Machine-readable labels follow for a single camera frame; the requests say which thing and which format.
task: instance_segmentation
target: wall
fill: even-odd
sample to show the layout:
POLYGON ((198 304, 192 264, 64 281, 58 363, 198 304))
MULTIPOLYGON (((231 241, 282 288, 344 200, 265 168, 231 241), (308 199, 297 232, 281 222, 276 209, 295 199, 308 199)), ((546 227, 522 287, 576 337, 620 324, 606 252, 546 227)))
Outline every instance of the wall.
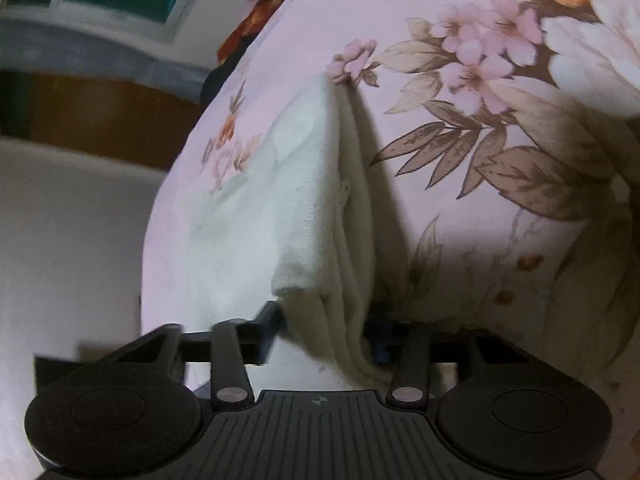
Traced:
POLYGON ((138 336, 143 236, 163 177, 0 139, 0 480, 41 472, 22 426, 33 354, 95 358, 138 336))
POLYGON ((251 8, 247 0, 191 0, 172 42, 150 40, 143 36, 91 25, 73 26, 120 41, 152 56, 204 68, 215 68, 218 64, 216 50, 251 8))

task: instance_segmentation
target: cloth fold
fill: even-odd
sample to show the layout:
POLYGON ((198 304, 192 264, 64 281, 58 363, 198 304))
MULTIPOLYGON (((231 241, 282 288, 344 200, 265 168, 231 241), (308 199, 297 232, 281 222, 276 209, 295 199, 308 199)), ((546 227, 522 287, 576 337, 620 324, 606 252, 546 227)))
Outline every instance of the cloth fold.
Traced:
POLYGON ((306 352, 359 386, 383 387, 388 377, 361 345, 373 289, 373 228, 347 92, 326 76, 313 79, 242 173, 221 189, 185 197, 186 328, 251 318, 276 299, 306 352))

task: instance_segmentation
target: white window frame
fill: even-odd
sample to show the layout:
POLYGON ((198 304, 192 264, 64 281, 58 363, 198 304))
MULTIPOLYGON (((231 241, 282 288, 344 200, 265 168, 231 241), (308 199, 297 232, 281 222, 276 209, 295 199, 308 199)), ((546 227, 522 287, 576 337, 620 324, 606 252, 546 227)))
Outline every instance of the white window frame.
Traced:
POLYGON ((23 19, 57 25, 89 25, 117 32, 128 32, 153 40, 171 41, 175 37, 180 19, 191 0, 176 0, 165 23, 154 22, 120 10, 84 4, 51 0, 49 6, 10 4, 0 0, 0 18, 23 19))

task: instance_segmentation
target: white towel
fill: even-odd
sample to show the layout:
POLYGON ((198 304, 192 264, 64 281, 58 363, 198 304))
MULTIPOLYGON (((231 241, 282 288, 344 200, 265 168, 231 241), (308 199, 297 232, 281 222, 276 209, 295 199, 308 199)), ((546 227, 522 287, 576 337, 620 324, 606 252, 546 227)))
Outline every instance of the white towel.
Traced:
POLYGON ((187 198, 186 328, 251 319, 276 299, 306 352, 358 386, 379 387, 388 376, 362 344, 374 277, 372 213, 347 92, 325 76, 313 79, 244 172, 187 198))

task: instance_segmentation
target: floral tablecloth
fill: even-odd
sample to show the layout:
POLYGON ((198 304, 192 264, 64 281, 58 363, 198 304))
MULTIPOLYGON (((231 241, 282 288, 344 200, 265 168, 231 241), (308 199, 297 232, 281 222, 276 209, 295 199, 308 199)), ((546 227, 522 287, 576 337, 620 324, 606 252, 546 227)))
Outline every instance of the floral tablecloth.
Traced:
POLYGON ((353 88, 390 314, 590 384, 614 417, 599 471, 640 479, 640 0, 287 0, 158 195, 143 328, 180 321, 184 194, 241 172, 322 71, 353 88))

